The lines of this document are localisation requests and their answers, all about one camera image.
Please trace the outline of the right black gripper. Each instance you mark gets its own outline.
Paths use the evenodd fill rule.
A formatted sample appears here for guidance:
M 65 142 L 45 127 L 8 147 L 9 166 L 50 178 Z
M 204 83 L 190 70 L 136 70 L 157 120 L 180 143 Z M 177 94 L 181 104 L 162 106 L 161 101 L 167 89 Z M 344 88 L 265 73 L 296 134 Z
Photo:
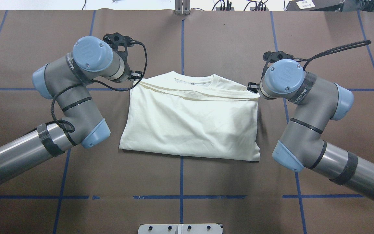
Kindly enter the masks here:
M 260 94 L 261 84 L 260 83 L 249 82 L 248 86 L 247 86 L 247 90 L 249 92 L 252 92 L 252 93 L 255 93 L 255 94 Z

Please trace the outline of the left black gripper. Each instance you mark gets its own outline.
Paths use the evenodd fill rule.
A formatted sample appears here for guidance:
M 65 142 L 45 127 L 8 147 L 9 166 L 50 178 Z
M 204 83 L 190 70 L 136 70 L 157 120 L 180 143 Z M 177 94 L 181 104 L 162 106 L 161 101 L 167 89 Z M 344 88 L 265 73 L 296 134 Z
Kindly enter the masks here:
M 142 71 L 133 71 L 133 70 L 128 70 L 126 71 L 126 80 L 127 81 L 138 81 L 143 78 L 143 72 Z

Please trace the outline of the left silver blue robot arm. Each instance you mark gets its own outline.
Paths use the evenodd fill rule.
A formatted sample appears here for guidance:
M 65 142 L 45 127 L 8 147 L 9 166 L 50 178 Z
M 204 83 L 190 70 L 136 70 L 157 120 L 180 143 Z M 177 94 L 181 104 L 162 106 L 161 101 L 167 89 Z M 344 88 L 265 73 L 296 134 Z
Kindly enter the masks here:
M 110 136 L 105 117 L 88 86 L 126 80 L 136 84 L 147 68 L 145 45 L 129 36 L 107 33 L 84 36 L 61 58 L 43 65 L 32 75 L 34 89 L 48 102 L 46 119 L 23 135 L 0 146 L 0 185 L 65 154 L 75 146 L 92 148 Z

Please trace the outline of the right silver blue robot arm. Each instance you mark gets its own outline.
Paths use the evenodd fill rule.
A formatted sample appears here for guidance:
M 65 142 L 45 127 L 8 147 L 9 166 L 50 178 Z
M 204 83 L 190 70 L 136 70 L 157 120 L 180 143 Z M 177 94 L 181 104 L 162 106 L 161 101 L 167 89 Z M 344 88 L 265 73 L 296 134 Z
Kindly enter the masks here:
M 273 150 L 274 160 L 294 172 L 313 170 L 374 201 L 374 163 L 321 139 L 330 120 L 341 120 L 349 112 L 353 93 L 283 55 L 265 61 L 271 65 L 264 66 L 260 83 L 249 83 L 248 90 L 297 106 Z

